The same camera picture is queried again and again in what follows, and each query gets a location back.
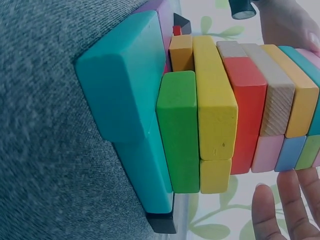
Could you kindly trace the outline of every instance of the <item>gray fabric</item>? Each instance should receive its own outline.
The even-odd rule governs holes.
[[[0,0],[0,239],[156,240],[72,62],[146,0]]]

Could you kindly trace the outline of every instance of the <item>yellow wooden block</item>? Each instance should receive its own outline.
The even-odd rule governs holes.
[[[200,162],[200,191],[202,194],[220,194],[228,190],[231,159]]]
[[[173,72],[195,70],[193,38],[191,35],[173,36],[169,52]]]
[[[261,47],[283,69],[295,85],[293,104],[285,136],[287,138],[305,136],[309,130],[317,105],[319,88],[277,46],[262,45]]]
[[[193,37],[193,55],[201,159],[231,159],[236,141],[238,105],[212,37]]]

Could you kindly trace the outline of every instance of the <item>green wooden block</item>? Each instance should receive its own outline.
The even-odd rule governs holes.
[[[156,113],[172,188],[177,194],[200,191],[197,112],[195,73],[166,73]]]
[[[311,168],[320,148],[320,135],[307,136],[295,170]]]

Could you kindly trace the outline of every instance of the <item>finger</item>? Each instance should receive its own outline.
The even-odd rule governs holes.
[[[320,52],[320,28],[309,13],[298,5],[291,11],[290,19],[297,36],[303,36],[301,47],[315,53]]]
[[[296,172],[280,172],[277,185],[290,238],[305,239],[317,236],[319,231],[309,222]]]
[[[274,196],[267,185],[256,187],[251,214],[255,239],[286,240],[277,224]]]
[[[315,223],[320,227],[320,179],[315,168],[296,172]]]

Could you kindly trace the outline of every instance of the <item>pink wooden block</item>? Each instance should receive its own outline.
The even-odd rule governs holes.
[[[253,173],[265,173],[275,169],[284,138],[284,135],[259,136],[251,166]]]
[[[317,156],[315,157],[315,160],[312,164],[312,167],[315,168],[315,167],[319,167],[320,166],[320,150],[317,154]]]
[[[314,53],[300,48],[297,48],[296,50],[306,59],[308,59],[313,65],[315,65],[318,69],[320,69],[320,58],[317,57]]]
[[[174,12],[171,9],[169,0],[149,0],[144,5],[133,12],[141,13],[145,11],[156,11],[159,18],[162,40],[166,54],[166,65],[171,72],[171,60],[169,57],[169,46],[173,35]]]
[[[165,75],[166,73],[169,73],[169,70],[168,70],[167,64],[165,64],[165,66],[164,66],[163,75]]]

